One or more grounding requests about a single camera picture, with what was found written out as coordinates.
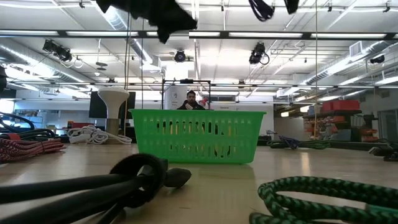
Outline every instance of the black hook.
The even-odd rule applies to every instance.
[[[83,0],[80,0],[80,2],[79,2],[79,6],[80,6],[82,9],[84,9],[84,8],[85,8],[85,5],[83,5]]]
[[[388,11],[390,11],[390,4],[388,4],[388,2],[386,2],[386,9],[385,10],[383,10],[383,12],[388,12]]]

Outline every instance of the green plastic basket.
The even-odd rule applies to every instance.
[[[265,112],[129,110],[139,152],[170,162],[250,163]]]

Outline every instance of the ceiling beam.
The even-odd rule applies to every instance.
[[[394,40],[398,32],[318,32],[318,40]],[[17,30],[0,29],[0,37],[43,37],[74,39],[125,39],[127,31],[118,30]],[[143,39],[157,39],[153,30],[132,30],[131,36]],[[191,30],[189,36],[180,34],[170,38],[188,39],[254,39],[254,40],[316,40],[314,32],[241,31],[241,30]]]

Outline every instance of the man's hair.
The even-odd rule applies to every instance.
[[[197,95],[193,90],[190,90],[190,91],[187,93],[187,96],[188,96],[189,94],[194,94],[195,96]]]

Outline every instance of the metal frame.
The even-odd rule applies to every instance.
[[[120,30],[27,30],[0,29],[0,37],[43,37],[43,38],[95,38],[125,39],[127,31]],[[131,37],[157,39],[154,30],[132,30]],[[172,34],[171,39],[256,39],[256,40],[394,40],[398,32],[281,32],[241,30],[190,30]]]
[[[167,82],[179,82],[178,80],[166,80]],[[202,80],[194,80],[194,82],[209,82],[209,81],[202,81]],[[11,84],[30,84],[30,85],[101,85],[101,86],[124,86],[127,84],[129,86],[162,86],[164,83],[100,83],[100,82],[18,82],[18,81],[10,81],[8,83]],[[367,90],[367,89],[398,89],[398,85],[380,85],[380,86],[357,86],[357,85],[288,85],[288,84],[234,84],[234,83],[209,83],[211,87],[259,87],[259,88],[288,88],[288,87],[297,87],[297,88],[341,88],[341,89],[359,89],[359,90]],[[174,83],[173,85],[180,85],[180,86],[191,86],[197,87],[202,86],[200,83]]]
[[[197,82],[198,83],[198,85],[197,86],[202,86],[202,84],[201,83],[208,83],[209,84],[209,90],[208,90],[208,92],[209,92],[209,108],[211,108],[210,106],[211,106],[211,86],[212,86],[212,84],[211,84],[211,81],[210,80],[189,80],[189,81],[192,81],[192,82]],[[185,84],[187,84],[187,85],[191,85],[191,84],[189,84],[189,83],[181,83],[181,80],[165,80],[165,79],[163,79],[162,80],[162,90],[161,90],[161,95],[162,95],[162,104],[161,104],[161,106],[160,106],[160,108],[163,110],[164,109],[164,93],[165,93],[165,91],[164,91],[164,85],[167,83],[167,82],[171,82],[170,83],[170,86],[177,86],[177,85],[185,85]]]

